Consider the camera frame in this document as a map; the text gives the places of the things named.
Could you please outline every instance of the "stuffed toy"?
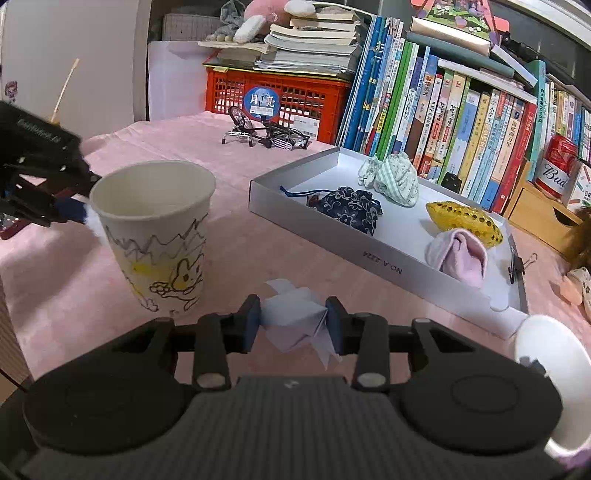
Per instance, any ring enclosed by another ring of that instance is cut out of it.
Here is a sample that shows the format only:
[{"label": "stuffed toy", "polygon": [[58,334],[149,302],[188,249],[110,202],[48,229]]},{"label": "stuffed toy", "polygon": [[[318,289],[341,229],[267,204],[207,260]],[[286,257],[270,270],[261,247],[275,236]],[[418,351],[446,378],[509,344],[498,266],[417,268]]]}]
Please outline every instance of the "stuffed toy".
[{"label": "stuffed toy", "polygon": [[312,2],[306,0],[252,0],[244,11],[244,23],[234,35],[237,43],[251,41],[259,34],[268,34],[272,23],[288,27],[290,18],[309,17],[316,13]]}]

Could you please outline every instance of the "book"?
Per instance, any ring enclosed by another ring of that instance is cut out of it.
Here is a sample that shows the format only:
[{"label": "book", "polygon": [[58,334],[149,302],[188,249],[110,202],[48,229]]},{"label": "book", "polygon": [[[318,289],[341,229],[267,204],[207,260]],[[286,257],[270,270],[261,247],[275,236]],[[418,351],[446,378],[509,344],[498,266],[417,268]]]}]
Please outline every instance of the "book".
[{"label": "book", "polygon": [[457,107],[456,119],[455,119],[452,129],[450,130],[450,139],[449,139],[449,144],[447,146],[447,151],[446,151],[445,156],[443,157],[443,160],[441,162],[441,167],[434,172],[433,181],[437,182],[438,184],[441,184],[443,177],[445,176],[445,174],[448,171],[447,166],[449,164],[449,160],[451,157],[451,150],[453,149],[453,146],[456,143],[457,134],[459,132],[459,130],[458,130],[459,124],[460,124],[460,120],[462,118],[462,115],[464,114],[464,108],[466,107],[466,101],[467,101],[467,97],[468,97],[468,92],[470,91],[471,81],[472,81],[472,79],[468,77],[466,79],[466,81],[464,82],[464,87],[462,90],[462,97],[460,98],[460,103],[459,103],[459,106]]},{"label": "book", "polygon": [[482,133],[482,127],[484,126],[486,113],[488,111],[488,104],[490,101],[491,94],[489,92],[483,92],[480,96],[480,102],[478,103],[476,120],[474,121],[474,127],[472,128],[472,133],[470,134],[470,140],[468,141],[466,153],[464,154],[464,158],[462,160],[460,173],[457,175],[457,177],[462,182],[462,186],[466,183],[468,172],[470,172],[472,162],[474,161],[474,154],[476,153],[478,142],[480,141],[480,135]]},{"label": "book", "polygon": [[579,158],[584,158],[583,154],[584,154],[584,148],[585,148],[585,120],[586,120],[586,114],[587,110],[585,107],[581,108],[581,134],[580,134],[580,140],[579,140]]},{"label": "book", "polygon": [[410,117],[408,119],[407,129],[404,134],[404,138],[402,140],[402,146],[400,147],[400,151],[405,150],[407,142],[408,142],[408,136],[410,135],[410,129],[413,124],[414,115],[415,115],[415,112],[417,111],[418,98],[421,95],[421,91],[423,90],[423,82],[425,80],[425,71],[427,70],[427,60],[430,56],[429,55],[430,52],[431,52],[431,47],[425,47],[425,52],[423,55],[423,63],[421,65],[421,71],[419,72],[419,75],[418,75],[418,83],[417,83],[416,93],[414,95],[413,107],[410,111]]},{"label": "book", "polygon": [[439,139],[437,141],[437,148],[435,150],[433,161],[431,162],[431,169],[429,169],[427,180],[436,182],[441,173],[443,161],[447,155],[447,150],[449,149],[449,144],[452,139],[452,133],[456,126],[457,113],[460,104],[462,103],[466,81],[464,75],[459,73],[453,75],[452,90],[449,94],[449,100],[447,101],[446,112],[443,117],[441,132],[439,133]]},{"label": "book", "polygon": [[[372,17],[371,23],[369,25],[369,32],[372,32],[375,27],[376,17]],[[366,38],[365,45],[363,46],[363,50],[361,51],[361,59],[359,61],[359,66],[355,72],[355,78],[353,80],[353,85],[351,86],[351,90],[349,92],[349,98],[347,98],[347,104],[345,106],[345,111],[340,121],[339,125],[339,132],[337,133],[337,141],[336,144],[340,147],[344,146],[345,139],[347,133],[349,132],[349,125],[351,123],[351,118],[353,115],[353,107],[357,100],[357,94],[359,93],[359,84],[361,83],[361,77],[363,76],[362,69],[360,68],[361,65],[365,65],[367,61],[367,56],[369,54],[369,41]]]},{"label": "book", "polygon": [[533,60],[529,62],[525,68],[527,68],[527,70],[538,79],[538,83],[534,88],[534,95],[537,98],[538,116],[535,120],[534,134],[531,136],[530,144],[527,147],[527,151],[525,153],[525,156],[531,161],[531,169],[527,174],[527,179],[532,181],[534,179],[535,168],[540,157],[542,125],[544,121],[546,64],[542,60]]},{"label": "book", "polygon": [[574,127],[573,127],[573,143],[579,146],[581,137],[581,108],[583,104],[580,100],[574,101]]},{"label": "book", "polygon": [[501,97],[499,97],[499,103],[496,107],[495,120],[492,124],[491,134],[482,157],[480,170],[476,173],[474,186],[472,187],[469,197],[470,200],[474,200],[476,203],[480,203],[482,200],[484,189],[490,180],[492,170],[495,168],[496,156],[501,149],[500,143],[502,134],[504,133],[503,128],[505,120],[507,119],[509,106],[512,105],[513,101],[514,99],[511,95],[505,95],[503,98],[503,92],[501,92]]},{"label": "book", "polygon": [[386,122],[386,118],[388,115],[388,109],[390,106],[390,101],[392,100],[392,94],[394,92],[394,86],[396,84],[398,69],[400,67],[400,62],[402,59],[402,52],[404,51],[404,46],[405,46],[405,40],[403,38],[400,38],[401,30],[402,30],[402,22],[400,22],[400,25],[398,27],[398,50],[396,51],[394,65],[392,66],[392,73],[390,75],[388,89],[387,89],[386,94],[384,96],[384,100],[382,103],[382,107],[381,107],[381,111],[379,113],[378,119],[376,120],[375,133],[373,134],[374,137],[371,142],[371,149],[369,151],[369,154],[367,154],[370,157],[373,157],[378,150],[379,140],[382,135],[384,123]]},{"label": "book", "polygon": [[355,137],[358,131],[359,120],[361,118],[361,113],[363,109],[363,102],[365,100],[365,94],[368,88],[369,75],[371,74],[373,60],[376,52],[375,47],[378,44],[378,39],[382,32],[382,20],[384,20],[382,17],[375,18],[374,30],[372,31],[371,41],[366,42],[366,46],[368,48],[367,58],[365,59],[365,64],[363,66],[359,66],[359,68],[362,69],[363,73],[361,74],[359,79],[359,89],[355,96],[355,103],[352,105],[351,120],[349,122],[349,128],[347,130],[344,141],[344,147],[350,150],[352,150],[355,146]]},{"label": "book", "polygon": [[406,72],[406,78],[404,79],[404,85],[402,86],[400,100],[395,105],[396,112],[394,117],[394,123],[392,125],[392,131],[388,142],[386,143],[386,147],[384,149],[384,157],[387,157],[392,152],[394,144],[396,142],[396,137],[398,134],[398,129],[400,128],[400,123],[402,121],[402,115],[404,114],[404,106],[406,104],[406,99],[408,96],[408,90],[410,89],[410,82],[413,78],[414,69],[417,64],[417,55],[418,55],[418,45],[412,43],[412,50],[410,53],[410,58],[408,61],[408,67]]},{"label": "book", "polygon": [[468,141],[470,140],[470,134],[472,133],[472,127],[474,126],[474,121],[476,119],[479,101],[480,93],[475,92],[474,90],[469,90],[467,92],[466,100],[462,102],[458,113],[456,131],[452,136],[452,142],[450,143],[450,148],[447,152],[441,175],[439,175],[439,184],[441,184],[447,172],[453,173],[454,175],[460,173],[460,166],[462,165],[464,154],[468,148]]},{"label": "book", "polygon": [[400,127],[398,127],[396,141],[394,142],[394,146],[392,148],[392,153],[399,153],[402,149],[402,144],[406,143],[407,126],[409,126],[411,122],[411,115],[413,114],[414,107],[414,99],[417,96],[418,80],[421,72],[424,72],[423,59],[421,57],[417,57],[417,61],[414,65],[413,76],[410,80],[410,85],[408,87],[406,103],[404,105],[404,109],[402,110]]},{"label": "book", "polygon": [[548,91],[548,125],[546,127],[546,139],[544,141],[544,152],[548,148],[550,144],[550,140],[552,139],[552,135],[554,135],[554,131],[556,129],[556,104],[554,103],[555,91],[554,91],[554,82],[550,81],[550,89]]},{"label": "book", "polygon": [[460,47],[475,51],[485,57],[489,56],[489,53],[491,52],[491,41],[488,38],[477,37],[465,30],[458,30],[457,28],[448,25],[442,25],[431,19],[428,20],[426,18],[413,17],[410,31],[425,35],[426,37],[432,37],[453,43]]},{"label": "book", "polygon": [[447,41],[426,37],[425,35],[413,32],[407,33],[407,40],[431,47],[431,52],[435,55],[446,60],[456,61],[473,69],[484,68],[509,78],[513,78],[515,74],[515,70],[506,64],[491,60],[489,57]]},{"label": "book", "polygon": [[[532,75],[519,61],[511,56],[511,54],[505,51],[500,45],[493,45],[491,48],[491,57],[497,58],[505,62],[509,67],[513,68],[517,76],[523,80],[529,87],[533,88],[538,83],[538,79]],[[505,75],[509,78],[513,78],[513,75]]]},{"label": "book", "polygon": [[499,77],[493,77],[492,75],[487,75],[478,70],[468,68],[464,65],[454,63],[449,60],[439,59],[438,64],[442,69],[452,70],[453,72],[461,73],[462,75],[470,77],[473,80],[478,80],[479,82],[486,83],[487,85],[491,85],[494,88],[510,93],[511,95],[520,98],[521,100],[524,100],[526,102],[533,103],[534,105],[538,103],[538,99],[536,96],[530,95],[526,91],[517,88],[512,82],[508,80],[504,80]]},{"label": "book", "polygon": [[344,22],[328,22],[322,20],[310,20],[308,18],[296,18],[293,17],[290,20],[290,27],[297,28],[298,30],[340,30],[346,32],[354,32],[359,30],[366,30],[365,24],[362,24],[359,20],[344,21]]},{"label": "book", "polygon": [[567,124],[566,124],[566,138],[570,141],[573,140],[573,128],[574,128],[574,96],[569,93],[569,110],[567,113]]},{"label": "book", "polygon": [[505,169],[505,174],[503,175],[503,179],[501,180],[501,184],[497,190],[495,201],[492,204],[492,211],[498,213],[499,215],[501,215],[505,209],[507,200],[511,195],[515,182],[517,181],[517,174],[519,173],[519,168],[523,163],[525,150],[527,149],[527,145],[530,143],[530,136],[534,126],[536,110],[536,105],[533,105],[532,103],[525,104],[524,112],[521,117],[521,127],[517,133],[517,138],[515,139],[513,152],[511,153],[509,163]]},{"label": "book", "polygon": [[304,20],[330,20],[330,21],[347,21],[358,22],[361,21],[354,10],[345,10],[334,12],[324,11],[324,8],[316,10],[315,14],[308,15]]},{"label": "book", "polygon": [[291,40],[287,37],[277,37],[275,34],[268,34],[265,43],[279,50],[301,51],[305,53],[330,53],[333,55],[359,55],[361,47],[358,43],[352,45],[331,45],[321,42],[302,42]]},{"label": "book", "polygon": [[562,119],[560,123],[560,135],[566,137],[569,131],[569,94],[567,92],[563,92]]},{"label": "book", "polygon": [[361,142],[365,134],[365,124],[369,117],[369,111],[371,110],[371,102],[374,99],[374,92],[378,82],[378,75],[381,70],[380,66],[382,63],[382,56],[384,55],[384,48],[386,45],[386,37],[388,36],[389,22],[385,19],[380,30],[378,42],[375,46],[375,54],[372,59],[371,70],[369,71],[368,87],[365,92],[365,99],[363,100],[363,106],[361,107],[361,116],[359,117],[359,124],[357,127],[357,133],[355,135],[355,142],[353,143],[353,150],[356,152],[361,149]]},{"label": "book", "polygon": [[367,117],[367,121],[365,122],[363,133],[363,139],[361,141],[361,149],[359,150],[361,153],[365,152],[366,147],[368,146],[369,142],[369,135],[371,133],[372,125],[376,119],[378,114],[378,110],[381,105],[382,95],[384,94],[384,84],[387,86],[387,82],[389,81],[388,72],[391,72],[391,67],[393,66],[394,59],[392,57],[392,49],[396,49],[397,45],[394,44],[395,38],[392,36],[392,23],[390,22],[391,19],[387,19],[387,29],[388,33],[386,36],[386,43],[384,46],[384,52],[382,54],[382,61],[380,62],[379,74],[377,84],[374,90],[374,97],[371,100],[371,104],[369,107],[369,115]]},{"label": "book", "polygon": [[404,80],[408,72],[408,64],[410,62],[411,53],[413,52],[414,44],[410,42],[404,43],[404,50],[402,51],[402,58],[400,65],[398,66],[398,73],[394,83],[394,91],[392,98],[388,105],[388,112],[386,113],[385,125],[382,128],[382,135],[379,138],[377,156],[380,160],[386,157],[386,146],[390,136],[392,135],[392,129],[394,128],[394,120],[398,111],[398,104],[400,103],[400,97],[402,95],[402,87],[404,86]]},{"label": "book", "polygon": [[429,55],[426,61],[425,75],[423,77],[423,87],[418,98],[417,109],[414,114],[411,128],[408,133],[408,141],[404,151],[408,158],[414,159],[417,153],[418,143],[421,138],[423,127],[425,126],[425,118],[427,115],[427,109],[429,107],[429,100],[431,99],[431,93],[433,91],[433,84],[435,82],[435,76],[437,74],[437,61],[438,57],[435,55]]},{"label": "book", "polygon": [[470,194],[472,193],[472,188],[476,180],[476,175],[480,170],[482,157],[484,156],[488,139],[491,136],[492,124],[495,120],[496,109],[499,105],[500,96],[501,93],[499,90],[494,89],[491,93],[491,100],[488,102],[488,110],[486,112],[484,125],[482,126],[482,133],[478,141],[478,146],[476,147],[476,152],[474,153],[474,160],[472,161],[472,165],[470,166],[470,170],[468,171],[466,181],[464,182],[464,185],[462,187],[463,197],[469,198]]},{"label": "book", "polygon": [[287,28],[281,25],[271,24],[271,33],[291,37],[295,41],[306,41],[312,39],[313,41],[321,42],[324,40],[348,40],[343,45],[349,45],[351,42],[359,41],[359,34],[353,31],[330,31],[330,30],[299,30],[297,28]]},{"label": "book", "polygon": [[431,133],[427,141],[427,146],[425,147],[425,154],[421,160],[419,174],[424,178],[427,178],[429,172],[431,172],[431,162],[433,161],[433,157],[437,150],[437,141],[439,140],[439,134],[441,133],[441,125],[443,124],[443,117],[446,113],[447,101],[449,100],[449,95],[452,91],[452,80],[453,72],[446,70],[443,75],[441,93],[439,94],[437,108],[433,118],[433,126],[431,127]]},{"label": "book", "polygon": [[431,125],[433,124],[433,118],[435,117],[435,111],[437,109],[438,101],[439,101],[439,94],[441,93],[441,85],[443,84],[443,75],[440,73],[435,75],[435,79],[433,80],[433,88],[431,89],[431,98],[429,99],[429,104],[427,107],[427,113],[425,114],[425,124],[423,125],[423,130],[421,131],[421,138],[418,140],[417,151],[414,154],[413,158],[413,165],[417,169],[418,174],[421,177],[427,177],[427,173],[429,173],[430,163],[427,165],[426,169],[424,168],[423,160],[423,153],[425,152],[425,147],[427,146],[427,141],[429,139],[429,133],[431,132]]},{"label": "book", "polygon": [[499,152],[499,157],[496,161],[495,168],[492,171],[491,179],[486,186],[484,197],[480,203],[480,205],[482,205],[482,207],[486,210],[489,210],[492,207],[492,204],[495,201],[496,193],[499,189],[499,186],[501,185],[501,181],[503,180],[503,175],[507,169],[509,158],[513,152],[513,147],[517,138],[517,133],[519,132],[519,126],[521,125],[521,117],[523,116],[524,108],[525,102],[523,100],[516,99],[513,104],[513,110],[509,115],[509,122],[505,136],[502,140],[502,147],[501,151]]}]

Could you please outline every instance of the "pink cloth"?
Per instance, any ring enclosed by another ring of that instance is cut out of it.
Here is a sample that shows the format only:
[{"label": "pink cloth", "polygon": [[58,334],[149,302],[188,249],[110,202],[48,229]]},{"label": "pink cloth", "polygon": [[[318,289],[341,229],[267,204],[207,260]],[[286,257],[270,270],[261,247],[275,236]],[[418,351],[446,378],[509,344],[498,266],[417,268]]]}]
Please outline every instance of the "pink cloth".
[{"label": "pink cloth", "polygon": [[427,247],[427,264],[472,287],[484,284],[488,256],[482,242],[468,230],[441,232]]},{"label": "pink cloth", "polygon": [[[92,169],[106,174],[140,161],[179,158],[197,162],[217,178],[206,248],[204,296],[192,323],[210,312],[235,311],[250,293],[262,299],[274,292],[265,285],[287,278],[309,287],[318,298],[335,295],[350,312],[374,312],[389,322],[409,325],[431,318],[498,352],[511,354],[505,342],[477,326],[412,295],[386,280],[248,211],[250,180],[266,171],[316,153],[329,145],[313,142],[307,151],[267,150],[238,141],[221,145],[231,128],[227,116],[204,112],[161,122],[140,122],[85,142]],[[566,265],[550,249],[515,231],[519,253],[540,260],[525,275],[530,310],[563,321],[589,347],[591,327],[577,307],[553,294]],[[9,241],[0,241],[0,276],[15,331],[31,373],[43,373],[150,320],[133,294],[108,247],[83,225],[31,225]],[[247,373],[325,374],[314,350],[275,349],[258,335],[253,353],[229,356],[233,378]],[[393,381],[408,378],[403,354],[391,355]],[[331,362],[328,373],[350,377],[355,359]],[[181,354],[177,378],[190,381],[191,357]]]}]

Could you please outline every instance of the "white wall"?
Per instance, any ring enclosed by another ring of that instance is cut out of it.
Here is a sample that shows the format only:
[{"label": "white wall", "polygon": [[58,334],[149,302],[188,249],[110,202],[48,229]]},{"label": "white wall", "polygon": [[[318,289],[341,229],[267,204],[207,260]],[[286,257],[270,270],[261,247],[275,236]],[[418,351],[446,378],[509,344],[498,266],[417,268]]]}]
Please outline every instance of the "white wall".
[{"label": "white wall", "polygon": [[78,57],[60,107],[64,128],[88,138],[142,119],[150,5],[150,0],[9,0],[2,94],[6,82],[16,80],[17,105],[50,116]]}]

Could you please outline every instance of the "colorful box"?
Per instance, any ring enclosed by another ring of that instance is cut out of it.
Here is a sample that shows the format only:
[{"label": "colorful box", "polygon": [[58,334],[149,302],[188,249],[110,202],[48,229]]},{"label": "colorful box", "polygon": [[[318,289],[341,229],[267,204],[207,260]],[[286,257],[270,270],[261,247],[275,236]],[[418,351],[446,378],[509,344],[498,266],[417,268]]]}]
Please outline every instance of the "colorful box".
[{"label": "colorful box", "polygon": [[591,207],[591,168],[578,160],[569,175],[562,203],[575,213],[583,207]]}]

